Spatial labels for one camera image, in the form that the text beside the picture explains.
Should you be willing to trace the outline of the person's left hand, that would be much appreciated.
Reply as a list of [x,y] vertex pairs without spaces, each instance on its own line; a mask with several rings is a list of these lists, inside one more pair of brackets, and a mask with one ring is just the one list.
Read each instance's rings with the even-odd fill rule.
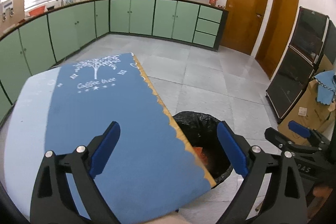
[[182,215],[172,212],[163,217],[144,222],[143,224],[191,224]]

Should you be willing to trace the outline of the person's right hand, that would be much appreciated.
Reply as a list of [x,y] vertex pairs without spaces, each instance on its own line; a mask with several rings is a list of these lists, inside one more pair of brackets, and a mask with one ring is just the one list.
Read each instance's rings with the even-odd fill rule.
[[324,184],[319,184],[313,188],[313,196],[315,196],[315,200],[317,201],[314,202],[314,205],[309,206],[307,210],[308,219],[312,219],[318,213],[332,191],[331,187]]

